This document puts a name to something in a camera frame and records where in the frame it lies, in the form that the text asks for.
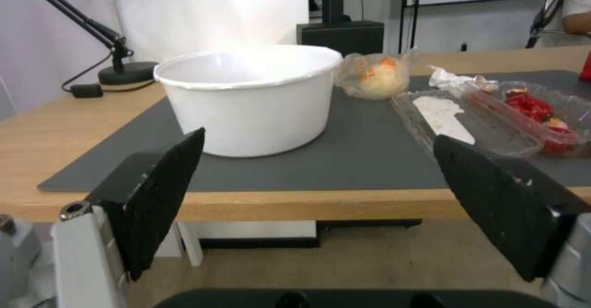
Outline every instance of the crumpled plastic wrap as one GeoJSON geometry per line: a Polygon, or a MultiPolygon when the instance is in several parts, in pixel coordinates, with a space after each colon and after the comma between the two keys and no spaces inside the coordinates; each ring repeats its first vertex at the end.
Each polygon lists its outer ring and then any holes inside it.
{"type": "Polygon", "coordinates": [[[474,77],[458,76],[446,71],[440,66],[429,66],[429,68],[433,69],[433,74],[429,78],[430,87],[452,91],[454,88],[462,87],[464,83],[469,83],[489,95],[499,89],[498,81],[489,81],[482,75],[476,75],[474,77]]]}
{"type": "Polygon", "coordinates": [[[386,54],[349,54],[338,71],[335,85],[352,97],[388,99],[408,90],[410,69],[417,59],[416,49],[400,58],[386,54]]]}

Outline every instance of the plastic bag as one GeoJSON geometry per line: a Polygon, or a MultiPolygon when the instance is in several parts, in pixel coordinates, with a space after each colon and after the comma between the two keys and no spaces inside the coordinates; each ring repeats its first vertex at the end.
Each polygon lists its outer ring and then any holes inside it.
{"type": "Polygon", "coordinates": [[[418,58],[412,49],[401,58],[386,54],[349,54],[338,71],[335,85],[347,95],[383,100],[407,91],[410,68],[418,58]]]}

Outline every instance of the gray desk mat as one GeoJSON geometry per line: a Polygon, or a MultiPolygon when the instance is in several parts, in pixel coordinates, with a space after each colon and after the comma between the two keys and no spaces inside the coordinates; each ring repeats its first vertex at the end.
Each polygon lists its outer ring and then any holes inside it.
{"type": "MultiPolygon", "coordinates": [[[[572,72],[486,74],[523,80],[591,99],[591,85],[572,72]]],[[[428,89],[413,77],[411,91],[428,89]]],[[[346,96],[335,88],[326,130],[296,150],[259,158],[203,154],[192,192],[364,190],[446,187],[436,163],[407,132],[390,104],[346,96]]],[[[182,138],[167,98],[121,127],[38,186],[52,192],[90,192],[128,155],[154,154],[182,138]]],[[[530,161],[567,186],[591,186],[591,159],[533,156],[530,161]]]]}

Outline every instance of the white bowl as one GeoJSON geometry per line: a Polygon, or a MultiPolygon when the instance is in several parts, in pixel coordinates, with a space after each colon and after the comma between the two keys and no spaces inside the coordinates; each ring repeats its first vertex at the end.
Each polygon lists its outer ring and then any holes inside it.
{"type": "Polygon", "coordinates": [[[332,49],[256,45],[182,55],[154,68],[183,133],[205,127],[204,152],[255,157],[297,148],[324,130],[332,49]]]}

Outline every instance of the person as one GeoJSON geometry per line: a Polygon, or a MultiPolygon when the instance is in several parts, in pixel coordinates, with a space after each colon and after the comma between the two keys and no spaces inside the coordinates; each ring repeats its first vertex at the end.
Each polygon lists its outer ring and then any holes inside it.
{"type": "Polygon", "coordinates": [[[591,0],[564,0],[562,26],[566,34],[591,32],[591,0]]]}

